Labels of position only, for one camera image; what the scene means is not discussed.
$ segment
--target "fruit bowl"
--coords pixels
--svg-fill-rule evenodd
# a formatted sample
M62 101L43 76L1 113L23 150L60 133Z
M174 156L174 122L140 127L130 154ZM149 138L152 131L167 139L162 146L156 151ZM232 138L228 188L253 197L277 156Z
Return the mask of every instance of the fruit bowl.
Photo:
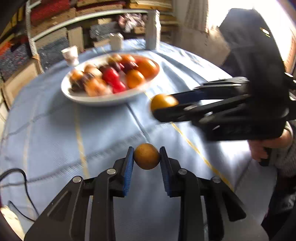
M134 54L132 54L132 57L135 58L137 63L142 60L148 59L148 60L151 60L156 66L155 73L153 73L153 75L150 78L146 78L146 82L143 84L139 84L138 86L136 86L132 89L127 88L127 90L125 90L123 92L119 92L119 93L112 93L112 91L110 91L110 94L90 97L86 92L73 92L72 91L71 76L72 76L73 70L71 70L64 77L64 79L61 83L61 90L62 90L63 94L67 98L69 98L70 100L80 103L80 104L84 104L84 105L91 105L91 106L108 106L109 105L110 106L110 105L118 105L121 103L126 103L131 98L137 96L138 94L143 93L148 88L150 88L151 85L153 83L155 83L155 81L157 80L156 77L160 72L159 65L155 61L153 61L152 59L149 59L149 58L146 58L146 57L140 56L140 55L134 55ZM102 66L102 65L106 65L106 64L108 64L109 58L110 58L109 54L98 56L98 57L92 58L88 61L85 61L85 62L79 64L78 66L75 67L75 69L78 71L84 71L85 67L89 64L93 64L97 67ZM120 79L125 78L125 74L123 72L120 72L119 75L120 75Z

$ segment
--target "blue tablecloth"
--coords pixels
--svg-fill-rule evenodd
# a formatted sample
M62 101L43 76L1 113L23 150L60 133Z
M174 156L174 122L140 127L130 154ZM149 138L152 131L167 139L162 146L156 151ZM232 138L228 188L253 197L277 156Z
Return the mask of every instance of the blue tablecloth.
M129 146L150 142L157 148L165 146L169 157L198 177L220 176L261 222L275 184L275 169L260 167L252 160L246 141L206 142L189 122L159 123L149 112L149 97L187 91L204 81L230 76L168 44L161 43L158 51L144 48L144 40L126 40L123 52L147 56L163 71L155 86L127 104L97 108L68 100L60 90L63 77L71 70L65 61L25 86L7 119L0 149L1 172L13 167L25 170L31 198L42 212L73 176L97 176L124 157ZM81 54L79 61L108 51L108 45L94 48ZM21 175L12 174L2 181L1 198L4 204L12 200L26 215L36 218ZM179 211L179 198L169 198L164 191L160 166L145 171L135 165L127 197L114 200L116 238L177 240ZM27 231L31 223L19 217Z

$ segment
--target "gray sweater sleeve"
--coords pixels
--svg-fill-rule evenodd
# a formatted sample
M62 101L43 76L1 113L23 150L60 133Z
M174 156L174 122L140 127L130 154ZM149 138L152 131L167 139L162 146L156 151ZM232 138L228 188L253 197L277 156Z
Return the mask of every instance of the gray sweater sleeve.
M286 122L285 129L293 136L291 145L287 148L273 149L270 154L269 164L276 166L283 177L296 176L296 133L293 134L293 128L296 130L296 120Z

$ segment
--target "metal screw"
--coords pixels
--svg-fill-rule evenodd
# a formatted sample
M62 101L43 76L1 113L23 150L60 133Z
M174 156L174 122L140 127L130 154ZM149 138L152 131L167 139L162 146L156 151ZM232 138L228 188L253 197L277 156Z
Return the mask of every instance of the metal screw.
M213 181L214 183L220 183L220 182L221 182L221 178L220 178L220 177L213 177L213 178L212 178L212 181Z
M72 181L74 183L79 183L79 182L81 182L81 177L79 177L79 176L73 177Z
M115 173L116 173L116 170L114 168L110 168L107 170L107 174L109 174L109 175L113 175Z
M186 175L186 174L187 174L187 170L181 168L181 169L178 170L178 173L179 173L180 175Z

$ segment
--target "human hand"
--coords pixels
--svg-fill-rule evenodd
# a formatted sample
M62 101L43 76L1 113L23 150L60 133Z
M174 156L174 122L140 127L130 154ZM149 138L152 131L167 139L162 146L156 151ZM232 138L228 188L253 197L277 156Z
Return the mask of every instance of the human hand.
M264 147L267 148L286 148L291 145L293 137L291 133L284 129L282 135L275 139L267 140L248 140L249 148L251 151L252 158L256 161L261 161L261 159L267 159L268 154Z

